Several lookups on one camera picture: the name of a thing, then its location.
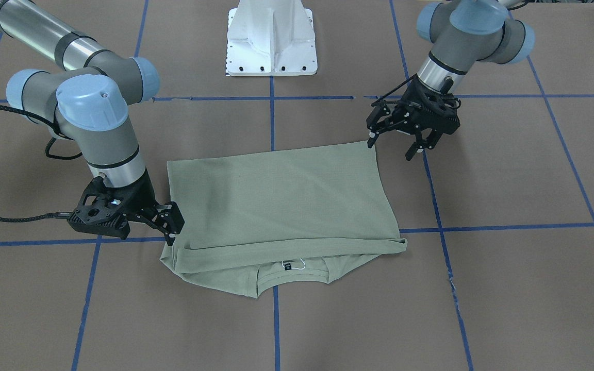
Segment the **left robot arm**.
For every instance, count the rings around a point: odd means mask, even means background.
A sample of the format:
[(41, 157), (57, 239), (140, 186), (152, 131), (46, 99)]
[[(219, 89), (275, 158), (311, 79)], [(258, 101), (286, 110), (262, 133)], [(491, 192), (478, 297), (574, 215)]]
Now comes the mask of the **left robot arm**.
[(432, 43), (420, 69), (403, 83), (399, 99), (380, 96), (366, 120), (368, 148), (382, 133), (399, 131), (414, 136), (406, 160), (435, 148), (439, 139), (460, 127), (454, 95), (476, 62), (518, 63), (534, 49), (535, 33), (509, 16), (512, 1), (450, 1), (431, 3), (417, 19), (419, 36)]

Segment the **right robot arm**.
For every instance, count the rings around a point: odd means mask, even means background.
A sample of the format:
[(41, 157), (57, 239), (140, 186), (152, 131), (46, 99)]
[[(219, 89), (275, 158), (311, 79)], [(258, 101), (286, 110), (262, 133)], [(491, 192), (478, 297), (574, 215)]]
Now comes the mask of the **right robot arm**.
[(160, 78), (143, 57), (123, 58), (31, 1), (0, 1), (0, 31), (56, 63), (61, 73), (22, 70), (6, 87), (0, 110), (47, 125), (57, 139), (74, 141), (93, 179), (71, 212), (0, 222), (67, 220), (87, 234), (125, 239), (130, 223), (144, 223), (172, 246), (184, 227), (175, 202), (160, 204), (129, 119), (129, 106), (155, 96)]

